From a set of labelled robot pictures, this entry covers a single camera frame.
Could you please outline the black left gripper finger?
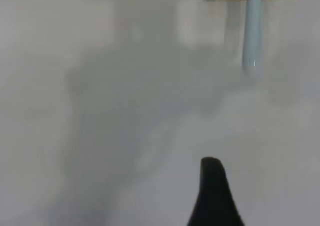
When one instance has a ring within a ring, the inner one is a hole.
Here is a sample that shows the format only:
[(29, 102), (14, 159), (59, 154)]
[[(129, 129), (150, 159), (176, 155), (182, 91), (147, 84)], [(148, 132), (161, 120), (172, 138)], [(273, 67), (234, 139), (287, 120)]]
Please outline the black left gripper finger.
[(222, 162), (201, 160), (199, 194), (189, 226), (243, 226)]

